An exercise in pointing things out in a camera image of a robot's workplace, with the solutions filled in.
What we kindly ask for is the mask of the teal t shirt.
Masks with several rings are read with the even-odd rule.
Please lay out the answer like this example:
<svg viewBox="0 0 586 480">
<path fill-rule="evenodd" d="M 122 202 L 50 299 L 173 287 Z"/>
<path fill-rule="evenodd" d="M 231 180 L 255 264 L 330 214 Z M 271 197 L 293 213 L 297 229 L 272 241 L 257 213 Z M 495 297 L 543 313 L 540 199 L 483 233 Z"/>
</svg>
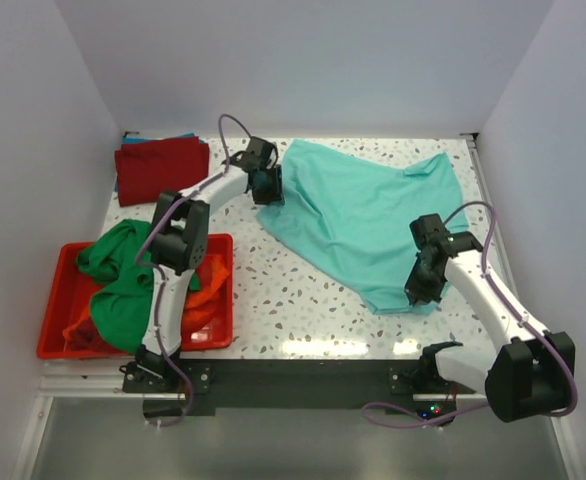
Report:
<svg viewBox="0 0 586 480">
<path fill-rule="evenodd" d="M 284 202 L 258 213 L 263 229 L 373 314 L 414 312 L 404 291 L 417 253 L 409 225 L 463 200 L 448 155 L 398 169 L 296 139 L 282 167 Z"/>
</svg>

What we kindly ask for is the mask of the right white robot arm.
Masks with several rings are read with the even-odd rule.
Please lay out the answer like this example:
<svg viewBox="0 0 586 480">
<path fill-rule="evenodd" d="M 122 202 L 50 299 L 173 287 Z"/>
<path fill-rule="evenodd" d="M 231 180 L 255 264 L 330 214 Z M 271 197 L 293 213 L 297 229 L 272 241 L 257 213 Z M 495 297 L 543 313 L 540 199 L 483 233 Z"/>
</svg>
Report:
<svg viewBox="0 0 586 480">
<path fill-rule="evenodd" d="M 495 354 L 483 357 L 457 341 L 423 349 L 414 375 L 418 385 L 456 383 L 486 397 L 503 422 L 536 415 L 564 416 L 578 400 L 575 344 L 551 332 L 494 275 L 487 247 L 470 232 L 453 233 L 437 214 L 410 224 L 416 261 L 405 284 L 411 305 L 438 303 L 446 286 L 456 289 L 489 335 Z"/>
</svg>

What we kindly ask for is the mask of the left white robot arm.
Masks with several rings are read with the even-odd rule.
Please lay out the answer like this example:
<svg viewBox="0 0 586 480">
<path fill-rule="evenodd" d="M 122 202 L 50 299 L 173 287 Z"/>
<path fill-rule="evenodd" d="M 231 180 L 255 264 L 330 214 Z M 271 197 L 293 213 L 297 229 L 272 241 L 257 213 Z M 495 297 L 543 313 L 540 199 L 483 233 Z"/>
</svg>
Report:
<svg viewBox="0 0 586 480">
<path fill-rule="evenodd" d="M 211 176 L 179 192 L 160 195 L 149 237 L 153 295 L 148 324 L 134 360 L 121 368 L 126 392 L 169 392 L 185 377 L 177 361 L 187 290 L 207 251 L 210 216 L 249 193 L 256 205 L 284 202 L 277 146 L 252 136 Z"/>
</svg>

